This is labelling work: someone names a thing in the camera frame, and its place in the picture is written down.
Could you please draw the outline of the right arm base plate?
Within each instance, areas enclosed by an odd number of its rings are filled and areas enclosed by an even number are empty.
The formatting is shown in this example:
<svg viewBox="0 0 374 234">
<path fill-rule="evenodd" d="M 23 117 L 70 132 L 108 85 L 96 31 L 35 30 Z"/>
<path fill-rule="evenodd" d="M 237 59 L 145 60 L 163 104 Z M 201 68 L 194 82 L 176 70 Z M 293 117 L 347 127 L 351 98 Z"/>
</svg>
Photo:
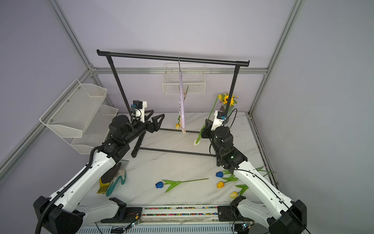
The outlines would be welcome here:
<svg viewBox="0 0 374 234">
<path fill-rule="evenodd" d="M 220 222 L 238 221 L 238 220 L 252 221 L 252 219 L 242 216 L 238 209 L 239 202 L 245 199 L 246 197 L 244 196 L 238 196 L 228 206 L 218 206 L 217 207 L 218 220 Z"/>
</svg>

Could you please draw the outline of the white tulip group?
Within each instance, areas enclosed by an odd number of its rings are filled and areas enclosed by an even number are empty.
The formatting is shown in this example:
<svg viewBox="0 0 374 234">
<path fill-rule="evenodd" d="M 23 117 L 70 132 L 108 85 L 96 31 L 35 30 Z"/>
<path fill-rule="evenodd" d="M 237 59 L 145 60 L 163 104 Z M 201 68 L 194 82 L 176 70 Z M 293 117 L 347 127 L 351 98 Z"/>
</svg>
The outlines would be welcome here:
<svg viewBox="0 0 374 234">
<path fill-rule="evenodd" d="M 220 96 L 220 95 L 218 95 L 218 96 L 216 97 L 216 100 L 215 100 L 215 102 L 214 102 L 214 104 L 213 104 L 213 107 L 212 107 L 212 109 L 211 109 L 211 111 L 210 111 L 210 114 L 209 114 L 209 116 L 208 116 L 208 119 L 210 119 L 210 117 L 211 117 L 213 111 L 215 110 L 215 106 L 216 106 L 216 104 L 217 104 L 217 101 L 218 101 L 218 99 L 219 99 L 219 96 Z M 203 127 L 201 128 L 200 132 L 199 132 L 199 136 L 198 136 L 198 138 L 197 138 L 196 141 L 194 142 L 194 145 L 198 145 L 198 144 L 199 144 L 200 139 L 202 138 L 202 131 L 205 129 L 205 127 L 206 127 L 206 125 L 204 124 Z"/>
</svg>

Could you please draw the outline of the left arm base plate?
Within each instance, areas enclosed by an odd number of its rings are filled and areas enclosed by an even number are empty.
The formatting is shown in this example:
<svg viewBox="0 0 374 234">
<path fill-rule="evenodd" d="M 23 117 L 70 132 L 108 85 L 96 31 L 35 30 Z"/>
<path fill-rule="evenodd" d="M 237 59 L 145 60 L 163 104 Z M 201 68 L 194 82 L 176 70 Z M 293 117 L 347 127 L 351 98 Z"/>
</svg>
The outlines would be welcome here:
<svg viewBox="0 0 374 234">
<path fill-rule="evenodd" d="M 115 202 L 119 209 L 114 217 L 102 219 L 101 223 L 133 223 L 140 219 L 142 207 L 128 207 L 125 202 L 117 198 L 110 198 L 109 201 Z"/>
</svg>

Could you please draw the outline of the lilac clip hanger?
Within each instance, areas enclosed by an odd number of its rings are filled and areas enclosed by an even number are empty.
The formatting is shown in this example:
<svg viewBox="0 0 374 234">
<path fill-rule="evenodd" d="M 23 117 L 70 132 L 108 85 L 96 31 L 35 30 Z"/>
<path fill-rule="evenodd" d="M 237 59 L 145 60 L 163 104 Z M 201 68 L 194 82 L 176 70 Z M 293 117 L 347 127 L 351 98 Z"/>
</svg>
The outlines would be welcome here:
<svg viewBox="0 0 374 234">
<path fill-rule="evenodd" d="M 180 101 L 179 101 L 179 125 L 181 128 L 181 131 L 183 134 L 186 133 L 186 127 L 185 127 L 185 110 L 184 110 L 184 89 L 183 89 L 183 75 L 181 71 L 181 66 L 180 66 L 180 59 L 178 59 L 178 66 L 179 66 L 179 91 L 180 91 Z"/>
</svg>

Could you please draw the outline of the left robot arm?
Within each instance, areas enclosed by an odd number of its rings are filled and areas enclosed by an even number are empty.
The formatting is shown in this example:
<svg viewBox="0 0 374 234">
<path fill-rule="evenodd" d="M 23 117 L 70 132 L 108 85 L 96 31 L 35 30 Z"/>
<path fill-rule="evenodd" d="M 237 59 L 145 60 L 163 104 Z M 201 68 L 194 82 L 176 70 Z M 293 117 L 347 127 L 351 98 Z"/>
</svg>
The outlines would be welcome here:
<svg viewBox="0 0 374 234">
<path fill-rule="evenodd" d="M 92 186 L 105 177 L 112 180 L 121 160 L 130 150 L 130 143 L 146 131 L 157 132 L 164 114 L 153 117 L 153 110 L 131 121 L 118 115 L 109 125 L 110 138 L 90 152 L 88 163 L 67 184 L 49 197 L 39 197 L 33 204 L 38 223 L 35 232 L 45 228 L 52 234 L 75 234 L 81 227 L 97 221 L 122 222 L 127 218 L 126 203 L 117 198 L 78 209 L 80 201 Z"/>
</svg>

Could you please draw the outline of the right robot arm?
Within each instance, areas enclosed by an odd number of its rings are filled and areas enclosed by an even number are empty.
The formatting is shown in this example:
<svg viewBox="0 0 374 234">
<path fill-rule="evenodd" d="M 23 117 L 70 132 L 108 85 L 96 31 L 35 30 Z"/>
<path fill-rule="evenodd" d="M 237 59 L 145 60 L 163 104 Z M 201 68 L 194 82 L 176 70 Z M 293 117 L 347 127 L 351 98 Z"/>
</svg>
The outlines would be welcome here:
<svg viewBox="0 0 374 234">
<path fill-rule="evenodd" d="M 209 139 L 217 166 L 229 171 L 262 201 L 262 205 L 257 205 L 239 196 L 230 204 L 235 216 L 249 218 L 271 234 L 301 234 L 307 229 L 306 205 L 284 195 L 255 169 L 234 146 L 234 137 L 223 120 L 205 120 L 201 136 Z"/>
</svg>

